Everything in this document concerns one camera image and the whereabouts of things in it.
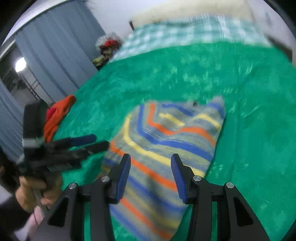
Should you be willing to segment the person's left hand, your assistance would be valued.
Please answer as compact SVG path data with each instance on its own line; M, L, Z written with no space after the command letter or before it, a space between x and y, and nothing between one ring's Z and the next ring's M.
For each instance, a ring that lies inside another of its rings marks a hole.
M30 177L20 176L20 186L15 192L16 200L26 212L33 212L38 204L51 207L62 193L62 175L54 174L50 177L47 187L45 181Z

